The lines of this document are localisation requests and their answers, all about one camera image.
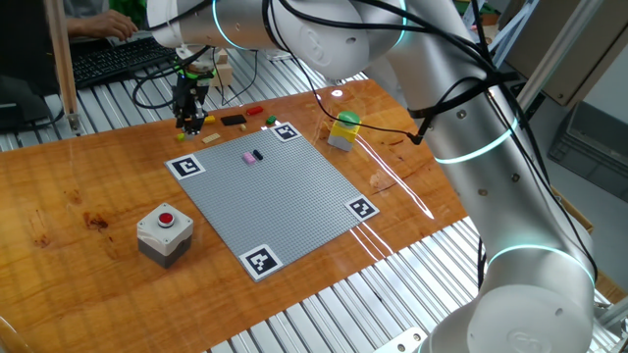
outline emergency stop button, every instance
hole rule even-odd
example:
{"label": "emergency stop button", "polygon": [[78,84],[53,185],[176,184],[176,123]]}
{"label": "emergency stop button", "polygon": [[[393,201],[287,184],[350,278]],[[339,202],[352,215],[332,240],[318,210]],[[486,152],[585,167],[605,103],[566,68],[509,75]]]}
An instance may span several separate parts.
{"label": "emergency stop button", "polygon": [[172,227],[175,223],[175,216],[173,216],[173,214],[171,213],[164,212],[163,214],[159,215],[157,222],[159,223],[159,227]]}

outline blue led ring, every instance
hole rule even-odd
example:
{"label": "blue led ring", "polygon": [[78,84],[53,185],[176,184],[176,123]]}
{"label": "blue led ring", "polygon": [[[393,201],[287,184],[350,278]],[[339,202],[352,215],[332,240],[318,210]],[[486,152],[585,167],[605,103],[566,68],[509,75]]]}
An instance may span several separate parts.
{"label": "blue led ring", "polygon": [[510,251],[513,251],[513,250],[519,250],[519,249],[539,249],[539,250],[546,250],[546,251],[550,251],[552,253],[561,255],[561,256],[567,258],[568,260],[570,260],[571,262],[576,263],[576,265],[578,265],[582,270],[584,270],[584,272],[587,274],[587,276],[589,276],[589,278],[591,279],[591,283],[593,284],[593,288],[596,287],[596,281],[593,279],[593,276],[591,276],[591,274],[589,273],[589,270],[587,270],[587,268],[580,261],[578,261],[578,259],[576,259],[573,256],[567,254],[566,252],[560,251],[558,249],[550,248],[548,246],[543,246],[543,245],[528,244],[528,245],[517,245],[517,246],[511,246],[511,247],[505,248],[505,249],[499,251],[498,253],[496,253],[496,255],[493,257],[493,259],[491,259],[491,261],[487,265],[487,268],[499,256],[501,256],[501,255],[503,255],[503,254],[505,254],[507,252],[510,252]]}
{"label": "blue led ring", "polygon": [[460,163],[460,162],[465,162],[468,160],[472,160],[478,156],[482,156],[483,154],[491,151],[492,149],[498,147],[499,145],[501,145],[506,139],[508,139],[508,137],[510,137],[510,135],[512,134],[512,132],[517,128],[517,124],[518,121],[515,119],[512,122],[512,126],[510,126],[510,128],[503,133],[502,136],[498,137],[495,141],[489,143],[488,145],[480,148],[477,151],[471,152],[469,154],[466,154],[464,156],[460,156],[460,157],[456,157],[456,158],[448,158],[448,159],[439,159],[434,157],[434,159],[439,162],[440,164],[455,164],[455,163]]}

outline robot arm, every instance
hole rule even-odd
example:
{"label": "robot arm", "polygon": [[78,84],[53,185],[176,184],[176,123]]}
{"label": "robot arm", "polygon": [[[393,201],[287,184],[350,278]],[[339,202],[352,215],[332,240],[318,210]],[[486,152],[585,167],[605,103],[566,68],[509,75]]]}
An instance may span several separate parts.
{"label": "robot arm", "polygon": [[[331,78],[357,74],[385,56],[418,126],[424,122],[421,110],[433,106],[462,78],[487,75],[468,55],[431,34],[316,25],[296,17],[282,0],[205,1],[209,6],[160,28],[155,38],[172,47],[287,46]],[[405,25],[401,17],[363,2],[288,2],[301,13],[331,21]],[[450,0],[383,2],[469,39]],[[164,8],[164,1],[151,0],[149,21],[160,24],[196,5],[198,0],[171,0]],[[460,84],[451,94],[468,88]],[[482,235],[489,267],[478,296],[447,317],[423,343],[421,353],[588,350],[595,275],[576,231],[588,249],[591,240],[579,224],[568,221],[542,176],[531,168],[536,162],[524,158],[512,135],[523,148],[530,150],[530,145],[517,126],[498,87],[430,122],[425,140]]]}

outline metal grating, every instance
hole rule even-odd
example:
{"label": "metal grating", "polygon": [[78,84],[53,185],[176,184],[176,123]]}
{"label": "metal grating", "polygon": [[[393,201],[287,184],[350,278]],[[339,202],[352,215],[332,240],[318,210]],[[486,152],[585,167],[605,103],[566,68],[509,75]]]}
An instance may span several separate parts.
{"label": "metal grating", "polygon": [[[478,293],[469,218],[325,288],[208,353],[373,352],[403,331],[430,332]],[[596,300],[608,303],[597,291]],[[589,353],[619,338],[598,323]]]}
{"label": "metal grating", "polygon": [[[230,99],[242,91],[253,79],[255,56],[251,52],[228,50],[230,64],[234,67],[234,81],[225,90],[225,98]],[[304,69],[312,78],[315,88],[343,84],[345,81],[366,79],[365,74],[359,74],[346,80],[328,82],[320,74],[303,64]],[[157,66],[144,69],[139,76],[158,70]],[[270,62],[265,55],[258,55],[258,75],[253,85],[234,99],[229,105],[221,105],[221,96],[217,88],[212,88],[207,95],[203,108],[214,111],[221,108],[236,107],[242,104],[259,102],[267,99],[284,97],[310,90],[305,75],[300,71],[295,61],[284,60]],[[154,79],[146,82],[138,94],[138,100],[145,104],[157,105],[172,98],[171,86],[177,83],[175,75]],[[97,85],[78,91],[78,109],[82,134],[108,131],[126,126],[136,126],[145,123],[171,119],[169,108],[146,110],[135,107],[131,101],[131,93],[135,88],[134,80]],[[59,96],[45,97],[46,103],[54,116],[62,109]],[[57,141],[75,137],[70,131],[66,119],[39,131],[22,131],[17,133],[0,133],[0,151],[9,151],[21,147],[29,147],[41,143]]]}

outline wood grain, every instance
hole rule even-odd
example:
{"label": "wood grain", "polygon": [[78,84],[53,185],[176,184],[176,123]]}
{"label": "wood grain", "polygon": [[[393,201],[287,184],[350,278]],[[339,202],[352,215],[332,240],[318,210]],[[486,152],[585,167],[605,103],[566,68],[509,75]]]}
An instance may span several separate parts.
{"label": "wood grain", "polygon": [[[416,129],[372,81],[319,94],[333,114]],[[215,123],[177,142],[166,121],[0,154],[0,316],[36,352],[198,353],[465,216],[426,145],[363,128],[346,153],[327,144],[331,120],[311,93],[261,105],[245,132]],[[255,132],[271,114],[293,123],[382,214],[254,283],[164,162]],[[219,140],[201,142],[215,132]],[[169,270],[140,254],[135,236],[135,223],[162,202],[196,222],[191,248]]]}

